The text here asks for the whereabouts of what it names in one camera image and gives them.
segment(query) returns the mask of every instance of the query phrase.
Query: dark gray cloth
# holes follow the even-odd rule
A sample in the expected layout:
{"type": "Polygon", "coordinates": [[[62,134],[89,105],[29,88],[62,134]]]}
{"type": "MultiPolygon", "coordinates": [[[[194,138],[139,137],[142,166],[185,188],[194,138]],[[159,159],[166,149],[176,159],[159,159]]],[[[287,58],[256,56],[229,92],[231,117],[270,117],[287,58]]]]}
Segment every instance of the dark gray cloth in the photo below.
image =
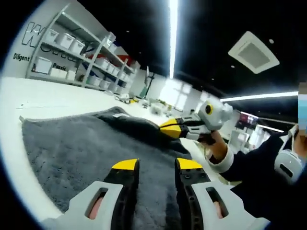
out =
{"type": "Polygon", "coordinates": [[[66,211],[69,200],[94,181],[103,181],[118,161],[140,159],[134,230],[181,229],[176,204],[174,160],[190,159],[177,139],[154,123],[119,107],[95,114],[50,120],[25,119],[24,146],[48,197],[66,211]]]}

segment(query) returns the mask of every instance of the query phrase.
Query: black ceiling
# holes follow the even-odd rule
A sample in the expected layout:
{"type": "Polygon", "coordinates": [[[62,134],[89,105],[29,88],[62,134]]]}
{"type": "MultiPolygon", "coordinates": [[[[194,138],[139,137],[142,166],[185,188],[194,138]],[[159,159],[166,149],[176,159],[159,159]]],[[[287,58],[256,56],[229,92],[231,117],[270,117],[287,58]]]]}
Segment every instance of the black ceiling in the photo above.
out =
{"type": "MultiPolygon", "coordinates": [[[[178,1],[175,78],[222,98],[297,91],[299,82],[307,81],[304,1],[178,1]],[[253,74],[228,55],[246,31],[264,42],[279,66],[253,74]]],[[[80,3],[143,68],[148,65],[152,72],[168,75],[168,0],[113,0],[105,1],[102,8],[94,1],[80,3]]],[[[297,122],[295,97],[231,104],[255,115],[297,122]]]]}

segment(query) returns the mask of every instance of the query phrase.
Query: air conditioning vent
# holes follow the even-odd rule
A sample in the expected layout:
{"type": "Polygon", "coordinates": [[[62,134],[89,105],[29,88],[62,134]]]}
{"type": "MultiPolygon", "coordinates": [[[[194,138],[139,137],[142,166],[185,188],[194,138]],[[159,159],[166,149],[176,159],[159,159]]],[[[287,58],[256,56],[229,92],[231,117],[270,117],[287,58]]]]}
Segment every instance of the air conditioning vent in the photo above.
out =
{"type": "Polygon", "coordinates": [[[279,65],[276,56],[249,31],[240,38],[228,54],[256,74],[279,65]]]}

